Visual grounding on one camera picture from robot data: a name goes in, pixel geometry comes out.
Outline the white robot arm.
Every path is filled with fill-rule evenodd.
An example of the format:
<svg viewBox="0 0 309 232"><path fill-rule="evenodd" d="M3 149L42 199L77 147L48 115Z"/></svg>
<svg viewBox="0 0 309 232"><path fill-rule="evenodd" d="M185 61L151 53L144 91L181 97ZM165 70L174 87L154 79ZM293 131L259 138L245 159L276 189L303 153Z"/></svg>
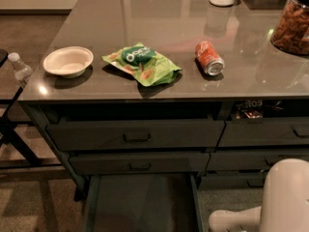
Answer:
<svg viewBox="0 0 309 232"><path fill-rule="evenodd" d="M309 232L309 162L278 161L267 173L261 206L214 211L209 227L210 232Z"/></svg>

